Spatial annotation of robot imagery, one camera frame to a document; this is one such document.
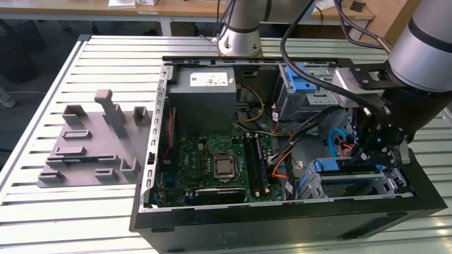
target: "ram slot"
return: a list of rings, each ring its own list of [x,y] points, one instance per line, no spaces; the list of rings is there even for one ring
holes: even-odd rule
[[[249,181],[249,192],[255,194],[256,197],[260,197],[259,191],[259,178],[255,167],[255,151],[252,146],[252,140],[249,137],[244,137],[244,150],[245,150],[245,161],[247,161],[247,171],[248,171],[248,181]]]
[[[256,172],[256,180],[257,180],[257,188],[260,195],[264,195],[265,193],[265,187],[263,183],[263,174],[260,172],[261,166],[260,166],[260,158],[263,156],[259,146],[259,140],[256,137],[252,137],[252,155],[253,155],[253,165],[255,165],[255,172]]]
[[[260,176],[260,181],[261,181],[261,186],[265,194],[269,193],[269,188],[268,188],[268,178],[267,178],[267,164],[263,156],[263,145],[260,144],[260,139],[259,137],[255,138],[256,142],[256,153],[257,153],[257,171],[259,171],[259,176]]]

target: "green motherboard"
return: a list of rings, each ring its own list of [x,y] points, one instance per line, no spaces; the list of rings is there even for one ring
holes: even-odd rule
[[[257,170],[267,170],[259,165],[259,169],[249,165],[249,157],[256,159],[257,151],[247,150],[247,140],[259,140],[259,152],[261,159],[272,155],[269,137],[249,136],[211,136],[200,138],[183,138],[179,146],[177,170],[165,171],[161,174],[161,185],[159,195],[163,207],[177,207],[191,205],[187,202],[189,190],[209,188],[240,188],[244,189],[244,200],[247,202],[279,201],[283,198],[281,186],[277,181],[257,174]],[[256,185],[263,177],[267,182],[265,191],[260,192]]]

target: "motherboard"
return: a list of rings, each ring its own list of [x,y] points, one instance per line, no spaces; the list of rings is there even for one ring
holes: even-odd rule
[[[283,200],[267,170],[267,135],[181,138],[177,170],[160,177],[163,207]]]

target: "slotted aluminum surface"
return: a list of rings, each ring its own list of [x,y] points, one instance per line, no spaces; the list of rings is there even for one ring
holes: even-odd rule
[[[264,56],[280,56],[279,40],[263,39],[263,51]],[[351,58],[356,63],[387,59],[383,51],[340,40],[291,40],[288,52],[297,57]],[[61,130],[65,105],[99,111],[95,91],[111,89],[124,111],[133,106],[153,108],[161,56],[215,55],[215,45],[199,38],[93,36],[77,42],[0,174],[0,253],[156,253],[128,231],[135,185],[40,189],[35,183]],[[411,147],[452,207],[452,128],[445,119],[437,117],[419,131]],[[368,239],[211,253],[451,253],[451,235],[452,208]]]

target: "yellow wire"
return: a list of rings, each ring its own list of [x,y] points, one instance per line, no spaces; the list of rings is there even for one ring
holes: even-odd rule
[[[260,113],[259,115],[255,117],[255,118],[251,118],[251,119],[243,119],[243,120],[233,120],[235,123],[248,123],[248,122],[253,122],[256,121],[261,116],[263,116],[263,113],[264,113],[264,102],[263,102],[263,99],[259,97],[257,93],[245,85],[241,85],[243,87],[247,87],[247,89],[249,90],[249,92],[252,92],[252,94],[256,96],[256,98],[259,99],[259,102],[260,102]]]

